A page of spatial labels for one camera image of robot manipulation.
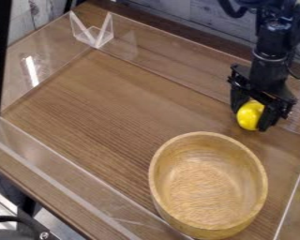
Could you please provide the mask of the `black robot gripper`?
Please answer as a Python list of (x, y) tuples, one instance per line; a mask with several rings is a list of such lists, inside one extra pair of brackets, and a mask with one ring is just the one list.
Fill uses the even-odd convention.
[(228, 76), (229, 106), (237, 113), (243, 104), (252, 98), (264, 105), (257, 121), (257, 130), (264, 132), (280, 119), (287, 119), (296, 97), (287, 87), (291, 74), (291, 59), (295, 52), (267, 54), (252, 51), (249, 66), (233, 64)]

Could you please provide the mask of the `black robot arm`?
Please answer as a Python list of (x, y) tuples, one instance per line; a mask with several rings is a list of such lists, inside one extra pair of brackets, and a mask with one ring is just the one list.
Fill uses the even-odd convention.
[(268, 130), (290, 116), (298, 99), (287, 87), (300, 44), (300, 0), (217, 0), (233, 19), (255, 14), (256, 45), (248, 66), (231, 66), (229, 107), (237, 113), (249, 100), (264, 105), (256, 129)]

